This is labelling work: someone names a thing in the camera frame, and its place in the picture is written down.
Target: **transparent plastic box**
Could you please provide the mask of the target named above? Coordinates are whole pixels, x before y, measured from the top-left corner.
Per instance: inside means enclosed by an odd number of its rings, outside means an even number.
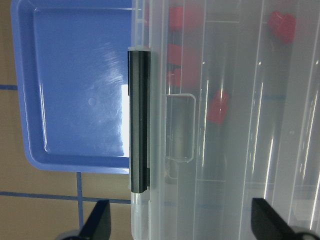
[[[150,187],[135,240],[253,240],[251,200],[320,234],[320,1],[137,0]]]

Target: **blue tray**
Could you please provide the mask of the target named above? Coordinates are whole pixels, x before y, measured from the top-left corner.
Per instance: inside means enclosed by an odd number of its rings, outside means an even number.
[[[13,0],[25,155],[42,170],[129,172],[131,0]]]

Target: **blue grid line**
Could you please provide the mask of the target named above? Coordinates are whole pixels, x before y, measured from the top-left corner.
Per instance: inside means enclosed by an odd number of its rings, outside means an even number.
[[[76,173],[76,192],[78,198],[78,219],[79,219],[79,228],[82,229],[84,226],[84,209],[82,204],[82,178],[81,172]]]
[[[77,196],[37,194],[37,193],[22,193],[22,192],[11,192],[11,191],[0,191],[0,196],[20,197],[20,198],[34,198],[34,199],[54,199],[54,200],[78,201],[78,197]],[[112,204],[130,204],[131,203],[130,200],[126,200],[126,199],[82,197],[82,202],[97,202],[99,200],[109,200],[110,203],[112,203]]]
[[[14,91],[17,91],[18,90],[18,86],[17,85],[3,85],[3,84],[0,84],[0,90],[14,90]]]

